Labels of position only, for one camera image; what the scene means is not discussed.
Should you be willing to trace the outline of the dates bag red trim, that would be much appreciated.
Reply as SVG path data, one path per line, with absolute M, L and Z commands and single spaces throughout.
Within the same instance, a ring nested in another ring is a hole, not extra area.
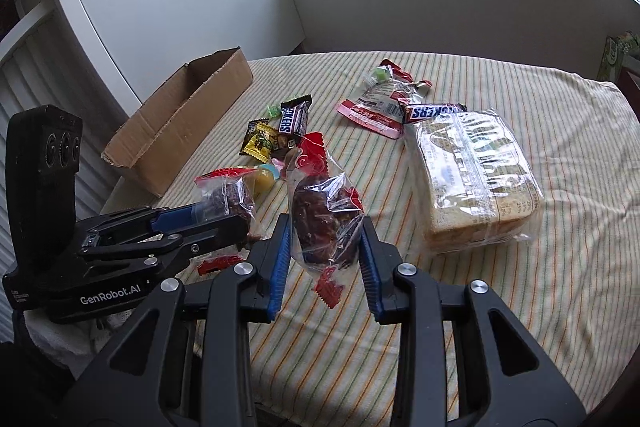
M 320 132 L 309 132 L 300 140 L 285 180 L 291 255 L 314 279 L 312 290 L 333 309 L 358 263 L 364 219 L 359 193 Z
M 210 253 L 198 265 L 198 274 L 218 272 L 241 262 L 260 236 L 256 235 L 255 202 L 253 196 L 254 171 L 248 167 L 216 169 L 194 182 L 201 199 L 194 205 L 193 218 L 198 223 L 240 216 L 248 226 L 245 239 L 239 244 Z

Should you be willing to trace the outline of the chocolate egg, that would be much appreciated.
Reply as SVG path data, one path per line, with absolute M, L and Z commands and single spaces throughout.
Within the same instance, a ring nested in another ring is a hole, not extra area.
M 261 198 L 267 194 L 281 178 L 281 169 L 273 164 L 262 164 L 254 169 L 253 195 Z

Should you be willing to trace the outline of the sliced bread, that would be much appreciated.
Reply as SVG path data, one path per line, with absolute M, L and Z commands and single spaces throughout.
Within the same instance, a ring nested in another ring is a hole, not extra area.
M 544 195 L 497 113 L 468 109 L 404 124 L 404 140 L 430 254 L 536 239 Z

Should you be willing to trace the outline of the snickers bar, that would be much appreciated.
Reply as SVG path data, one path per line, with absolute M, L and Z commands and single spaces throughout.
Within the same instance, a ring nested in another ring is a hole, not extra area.
M 280 148 L 296 146 L 306 134 L 311 103 L 310 94 L 281 103 L 281 117 L 278 127 L 278 145 Z
M 421 103 L 402 106 L 402 122 L 415 124 L 440 115 L 466 113 L 468 108 L 460 103 Z

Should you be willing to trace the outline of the brown cardboard box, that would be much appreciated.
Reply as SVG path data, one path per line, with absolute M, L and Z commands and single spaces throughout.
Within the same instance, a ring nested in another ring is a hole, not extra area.
M 118 129 L 102 159 L 149 193 L 163 196 L 252 82 L 238 46 L 183 64 Z

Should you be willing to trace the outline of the striped tablecloth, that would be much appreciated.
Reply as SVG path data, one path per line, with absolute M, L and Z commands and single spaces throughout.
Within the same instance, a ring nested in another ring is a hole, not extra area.
M 432 84 L 436 102 L 491 109 L 512 129 L 544 193 L 535 242 L 433 257 L 416 226 L 409 157 L 337 114 L 336 106 L 382 61 L 378 52 L 264 58 L 254 80 L 158 199 L 196 199 L 194 181 L 240 165 L 247 124 L 297 95 L 312 98 L 321 132 L 356 185 L 383 241 L 436 280 L 481 279 L 547 351 L 587 409 L 610 391 L 639 343 L 639 123 L 615 84 L 557 69 L 431 53 L 392 61 Z M 374 321 L 360 277 L 335 308 L 293 265 L 277 320 L 250 329 L 254 396 L 302 426 L 390 421 L 399 331 Z

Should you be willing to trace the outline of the yellow black candy packet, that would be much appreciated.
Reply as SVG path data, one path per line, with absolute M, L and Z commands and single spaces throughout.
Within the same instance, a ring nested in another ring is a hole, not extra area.
M 240 154 L 262 162 L 270 161 L 277 136 L 277 130 L 270 126 L 267 118 L 251 120 L 247 124 Z

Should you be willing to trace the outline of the small green candy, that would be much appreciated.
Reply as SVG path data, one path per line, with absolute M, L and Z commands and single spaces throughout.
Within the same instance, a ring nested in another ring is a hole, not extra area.
M 281 107 L 278 104 L 268 105 L 266 115 L 269 119 L 279 118 L 281 115 Z

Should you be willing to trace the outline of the Snickers bar in pile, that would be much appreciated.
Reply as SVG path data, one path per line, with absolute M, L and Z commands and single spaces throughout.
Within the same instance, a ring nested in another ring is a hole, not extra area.
M 296 146 L 306 134 L 311 103 L 310 94 L 281 103 L 281 117 L 278 127 L 278 145 L 280 148 Z

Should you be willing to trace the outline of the pink white snack pouch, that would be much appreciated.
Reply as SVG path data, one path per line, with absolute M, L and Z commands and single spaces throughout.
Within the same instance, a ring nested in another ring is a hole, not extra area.
M 432 88 L 430 80 L 415 80 L 394 62 L 383 60 L 335 109 L 363 129 L 398 140 L 404 130 L 402 106 L 423 103 Z

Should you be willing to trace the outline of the green box on right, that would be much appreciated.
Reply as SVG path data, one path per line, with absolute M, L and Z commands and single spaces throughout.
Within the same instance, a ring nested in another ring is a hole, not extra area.
M 621 35 L 607 36 L 598 70 L 597 80 L 615 82 L 627 56 L 639 58 L 639 35 L 626 31 Z

